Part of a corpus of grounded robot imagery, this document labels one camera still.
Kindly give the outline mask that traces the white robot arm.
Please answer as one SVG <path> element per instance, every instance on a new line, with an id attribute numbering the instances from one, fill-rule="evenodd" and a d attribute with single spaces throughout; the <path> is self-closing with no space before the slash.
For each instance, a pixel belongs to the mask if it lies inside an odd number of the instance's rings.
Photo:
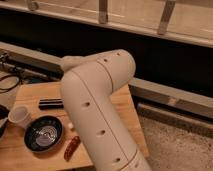
<path id="1" fill-rule="evenodd" d="M 110 95 L 128 84 L 136 64 L 125 50 L 65 56 L 61 98 L 97 171 L 151 171 Z"/>

